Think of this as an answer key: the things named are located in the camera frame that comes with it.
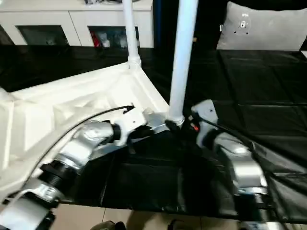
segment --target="white pole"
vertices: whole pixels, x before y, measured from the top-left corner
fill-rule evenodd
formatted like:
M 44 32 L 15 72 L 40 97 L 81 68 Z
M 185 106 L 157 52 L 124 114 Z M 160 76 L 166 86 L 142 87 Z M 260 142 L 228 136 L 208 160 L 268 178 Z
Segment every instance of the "white pole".
M 133 7 L 132 0 L 123 0 L 125 23 L 126 23 L 126 36 L 128 43 L 128 64 L 130 67 L 134 65 L 141 65 L 141 59 L 138 53 L 138 45 L 136 40 L 135 24 L 133 20 Z
M 198 0 L 180 0 L 168 120 L 181 126 Z

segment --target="cable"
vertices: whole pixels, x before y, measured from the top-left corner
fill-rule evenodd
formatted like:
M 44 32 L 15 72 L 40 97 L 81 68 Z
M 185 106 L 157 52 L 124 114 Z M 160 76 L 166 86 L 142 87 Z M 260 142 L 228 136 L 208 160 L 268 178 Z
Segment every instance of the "cable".
M 61 135 L 60 138 L 58 138 L 58 140 L 56 142 L 54 142 L 51 147 L 46 151 L 46 153 L 39 159 L 38 163 L 35 165 L 35 167 L 33 168 L 33 170 L 31 171 L 28 179 L 25 181 L 25 183 L 27 183 L 27 181 L 29 180 L 29 178 L 31 177 L 31 175 L 33 174 L 34 170 L 37 168 L 38 164 L 42 161 L 42 159 L 52 150 L 52 148 L 62 139 L 64 138 L 69 132 L 71 132 L 73 129 L 75 129 L 77 126 L 81 125 L 83 122 L 86 122 L 96 116 L 100 116 L 102 114 L 106 114 L 106 113 L 110 113 L 116 110 L 121 110 L 121 109 L 126 109 L 126 111 L 130 111 L 132 109 L 134 109 L 133 105 L 127 105 L 127 106 L 121 106 L 121 107 L 117 107 L 117 108 L 112 108 L 112 109 L 108 109 L 99 113 L 96 113 L 86 119 L 83 119 L 82 121 L 78 122 L 76 125 L 74 125 L 73 127 L 69 128 L 63 135 Z
M 200 117 L 198 114 L 193 114 L 193 117 L 195 117 L 195 116 L 196 116 L 196 119 L 200 119 L 200 120 L 202 120 L 202 121 L 208 123 L 209 125 L 212 125 L 212 126 L 214 126 L 214 127 L 216 127 L 216 128 L 219 128 L 219 129 L 221 129 L 222 131 L 224 131 L 224 132 L 226 132 L 226 133 L 228 133 L 228 134 L 231 134 L 231 135 L 233 135 L 234 137 L 238 138 L 238 139 L 241 140 L 241 141 L 243 142 L 243 144 L 245 144 L 246 146 L 250 146 L 250 142 L 252 141 L 252 138 L 249 138 L 248 136 L 250 136 L 250 134 L 244 132 L 243 130 L 234 131 L 234 130 L 230 129 L 230 128 L 227 127 L 227 126 L 221 126 L 221 125 L 219 125 L 219 124 L 217 124 L 217 123 L 214 123 L 214 122 L 211 122 L 211 121 L 209 121 L 209 120 L 207 120 L 207 119 L 204 119 L 204 118 Z M 250 148 L 250 150 L 254 153 L 253 156 L 255 157 L 255 160 L 259 163 L 259 159 L 257 158 L 257 154 L 256 154 L 256 152 L 254 151 L 253 147 L 250 146 L 249 148 Z M 276 192 L 277 194 L 279 194 L 279 192 L 278 192 L 276 186 L 273 185 L 273 183 L 271 183 L 271 186 L 272 186 L 272 188 L 275 190 L 275 192 Z M 289 218 L 289 214 L 288 214 L 288 211 L 287 211 L 288 208 L 286 207 L 286 204 L 284 204 L 283 202 L 281 202 L 281 203 L 283 204 L 282 206 L 283 206 L 284 210 L 286 211 L 287 216 L 288 216 L 288 218 Z M 279 215 L 279 213 L 277 212 L 276 209 L 274 210 L 274 212 L 275 212 L 275 214 L 276 214 L 276 217 L 277 217 L 278 221 L 279 221 L 279 222 L 281 223 L 281 225 L 283 226 L 283 228 L 284 228 L 285 230 L 289 230 L 289 228 L 288 228 L 288 227 L 286 226 L 286 224 L 283 222 L 282 217 Z

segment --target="black mat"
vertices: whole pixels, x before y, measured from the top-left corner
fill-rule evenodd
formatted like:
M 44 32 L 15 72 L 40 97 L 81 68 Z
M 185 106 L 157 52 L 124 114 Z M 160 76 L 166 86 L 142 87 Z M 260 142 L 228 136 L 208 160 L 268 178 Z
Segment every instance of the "black mat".
M 142 67 L 169 100 L 172 53 L 140 49 Z M 126 51 L 89 47 L 0 47 L 0 86 L 9 92 L 99 69 L 127 59 Z M 279 214 L 307 223 L 307 60 L 299 52 L 192 53 L 185 113 L 213 99 L 219 122 L 242 129 L 257 146 Z M 232 196 L 193 149 L 165 132 L 90 162 L 71 193 L 82 205 L 236 218 Z

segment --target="cabinet door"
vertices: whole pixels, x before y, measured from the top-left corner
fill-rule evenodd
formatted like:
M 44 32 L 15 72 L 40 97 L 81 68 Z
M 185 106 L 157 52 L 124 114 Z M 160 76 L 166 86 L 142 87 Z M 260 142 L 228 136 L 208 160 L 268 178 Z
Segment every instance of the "cabinet door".
M 123 11 L 71 11 L 70 15 L 82 46 L 126 46 Z M 135 11 L 134 22 L 139 46 L 152 48 L 151 11 Z
M 1 12 L 0 24 L 15 45 L 81 45 L 67 11 Z

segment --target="robotic arm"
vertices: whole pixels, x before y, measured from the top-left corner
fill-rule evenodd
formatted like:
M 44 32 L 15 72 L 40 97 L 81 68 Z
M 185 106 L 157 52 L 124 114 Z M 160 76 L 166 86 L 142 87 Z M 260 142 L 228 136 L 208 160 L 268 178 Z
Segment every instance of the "robotic arm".
M 98 145 L 126 144 L 128 135 L 147 123 L 136 108 L 117 121 L 89 121 L 76 131 L 37 178 L 31 177 L 0 214 L 0 230 L 46 230 L 55 220 L 52 209 L 66 195 Z
M 197 144 L 205 147 L 209 133 L 218 129 L 217 114 L 213 102 L 206 100 L 192 108 L 199 122 Z M 210 145 L 213 154 L 224 166 L 224 181 L 234 197 L 235 208 L 240 220 L 239 230 L 283 230 L 276 222 L 275 210 L 267 189 L 262 168 L 253 158 L 253 152 L 231 133 L 220 130 Z

